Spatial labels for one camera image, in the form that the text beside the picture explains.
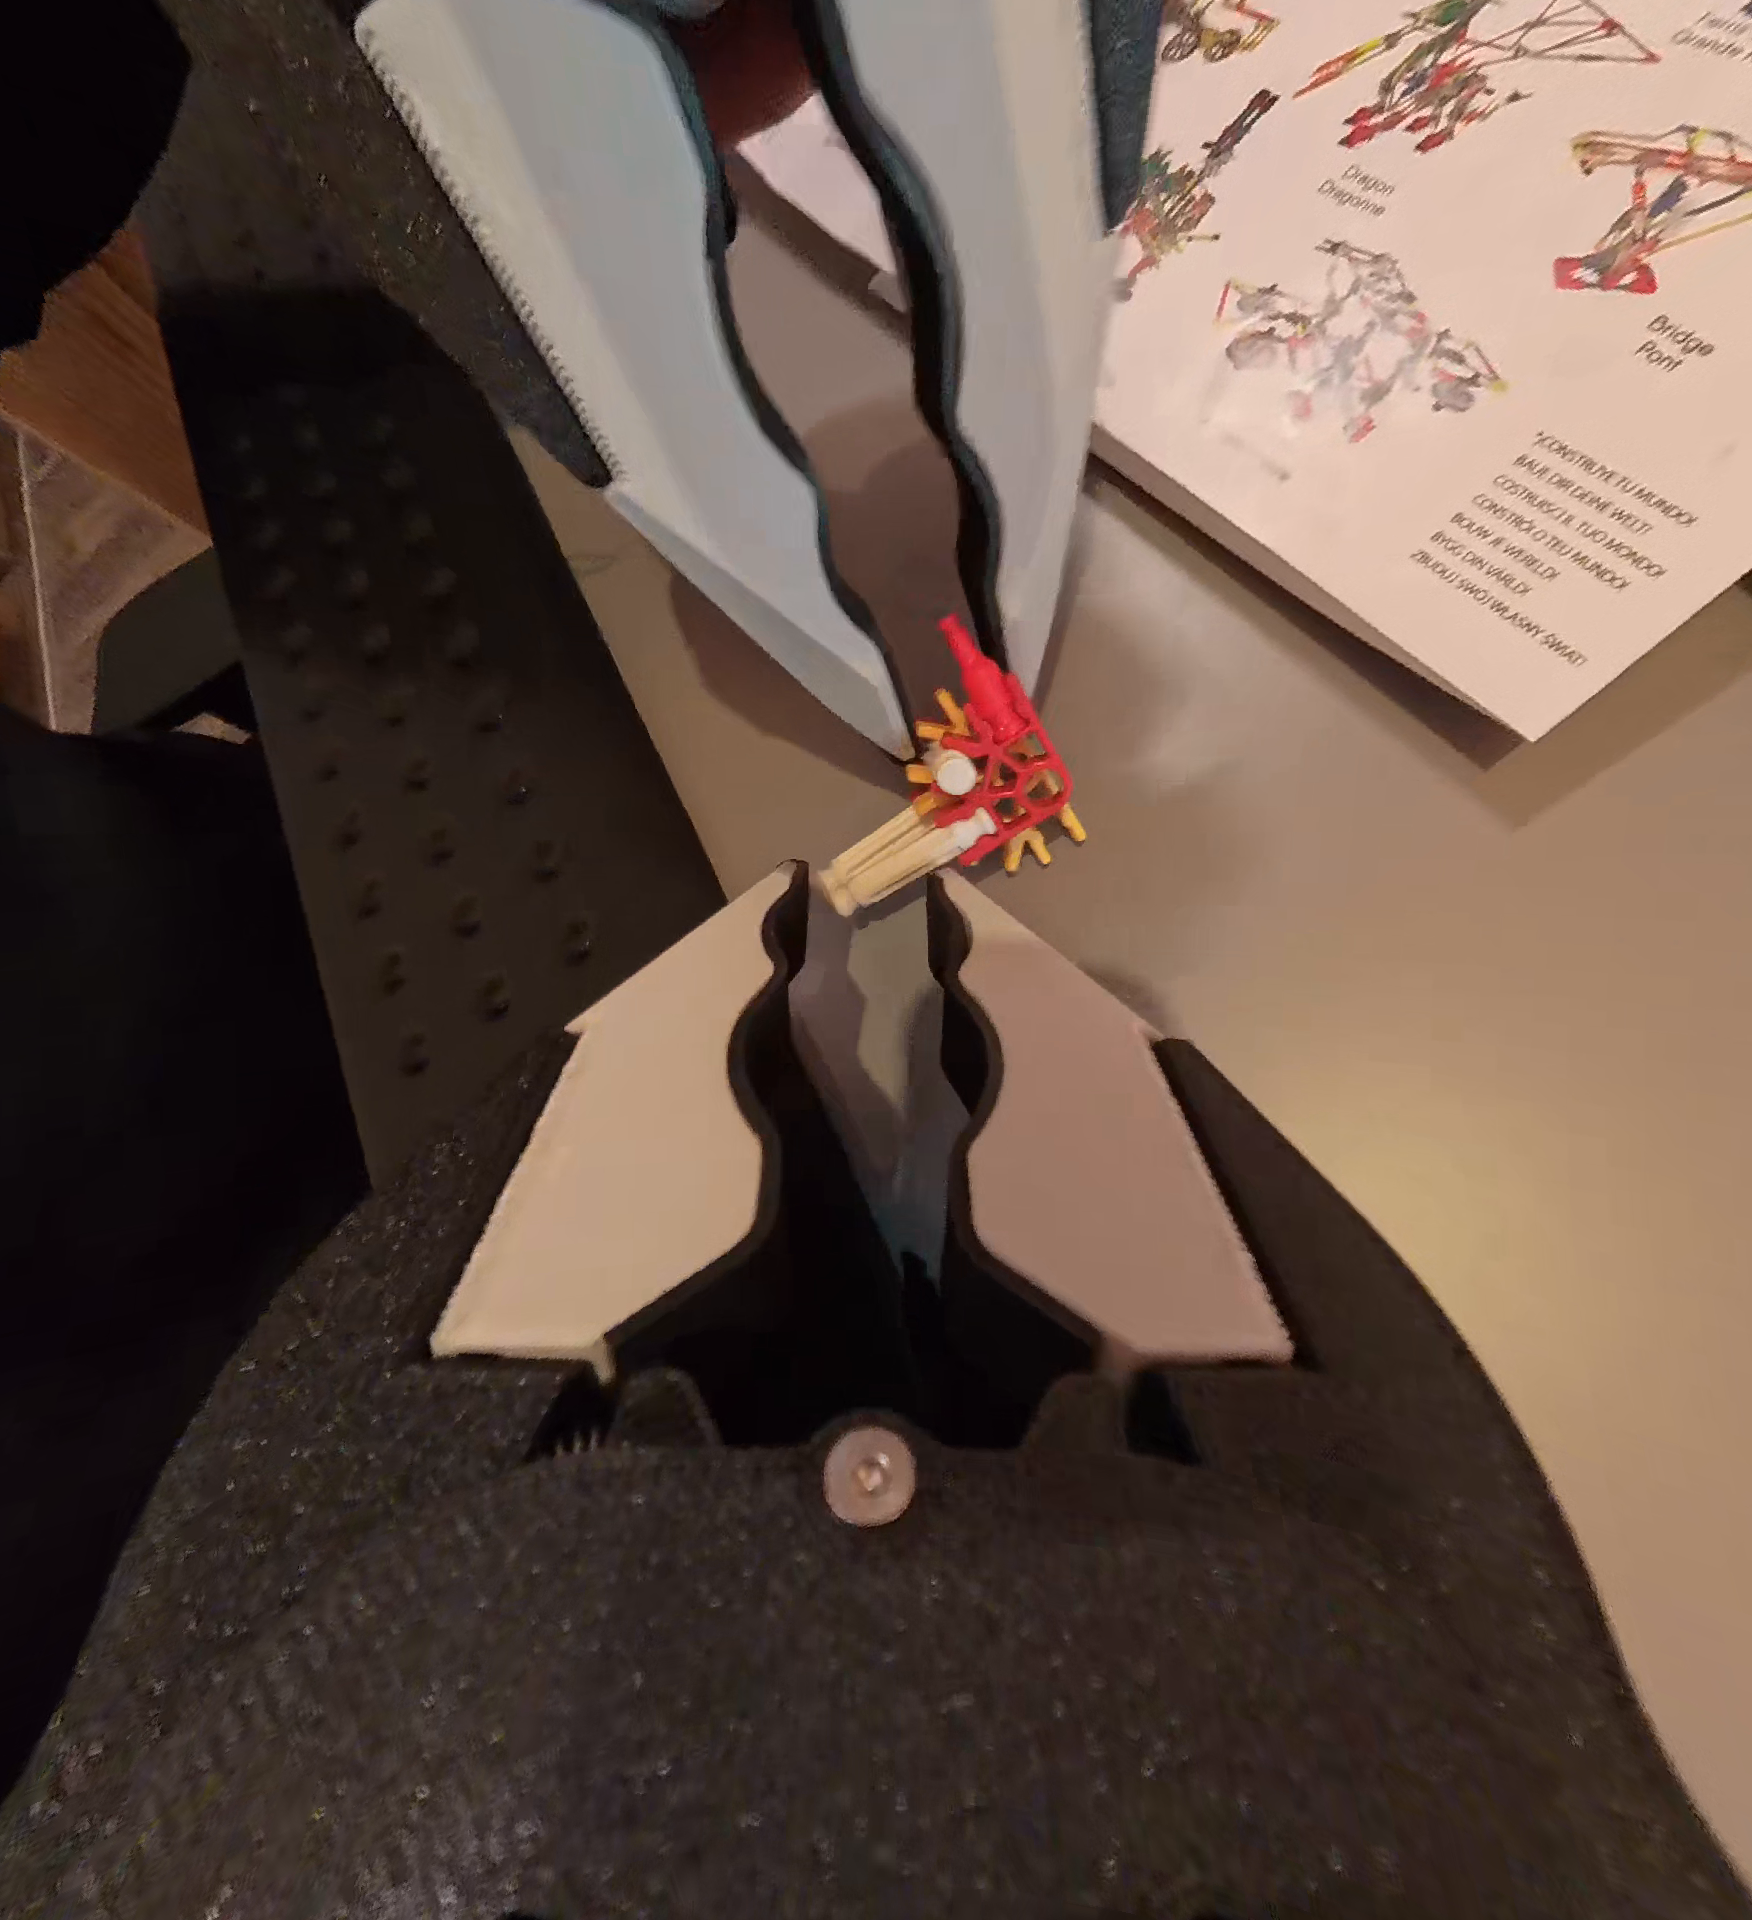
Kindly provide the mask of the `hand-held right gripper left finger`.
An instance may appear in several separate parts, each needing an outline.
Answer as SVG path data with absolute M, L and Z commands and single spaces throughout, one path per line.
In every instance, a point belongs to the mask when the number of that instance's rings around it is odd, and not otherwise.
M 769 1145 L 732 1044 L 772 989 L 769 922 L 797 861 L 585 1006 L 544 1111 L 433 1329 L 435 1359 L 570 1359 L 617 1374 L 637 1323 L 746 1243 Z

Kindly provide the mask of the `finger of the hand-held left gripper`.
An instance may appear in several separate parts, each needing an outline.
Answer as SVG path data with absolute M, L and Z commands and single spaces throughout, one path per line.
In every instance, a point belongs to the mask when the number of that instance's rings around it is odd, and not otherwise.
M 821 707 L 914 753 L 726 271 L 726 177 L 646 3 L 369 3 L 355 39 L 536 340 L 608 505 Z
M 984 653 L 1045 683 L 1110 312 L 1083 3 L 817 3 L 814 71 L 910 312 Z

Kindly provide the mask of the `short red plastic rod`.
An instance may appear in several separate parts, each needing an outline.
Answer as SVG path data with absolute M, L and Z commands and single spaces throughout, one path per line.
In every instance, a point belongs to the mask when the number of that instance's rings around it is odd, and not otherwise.
M 968 626 L 948 613 L 939 626 L 945 646 L 962 679 L 962 714 L 968 727 L 982 738 L 1008 746 L 1026 736 L 1035 714 L 1022 679 L 1001 667 Z

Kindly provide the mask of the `white printed instruction sheet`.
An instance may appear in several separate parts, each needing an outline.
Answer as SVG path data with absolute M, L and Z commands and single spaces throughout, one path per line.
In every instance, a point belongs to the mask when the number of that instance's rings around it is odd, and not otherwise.
M 1534 743 L 1752 569 L 1752 3 L 1163 3 L 1137 164 L 1086 455 L 1353 637 Z

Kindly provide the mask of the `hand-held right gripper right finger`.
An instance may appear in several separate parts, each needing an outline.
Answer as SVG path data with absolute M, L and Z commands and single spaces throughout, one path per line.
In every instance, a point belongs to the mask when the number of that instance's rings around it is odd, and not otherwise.
M 971 1263 L 1103 1367 L 1288 1366 L 1288 1330 L 1158 1056 L 1163 1036 L 962 879 L 927 888 Z

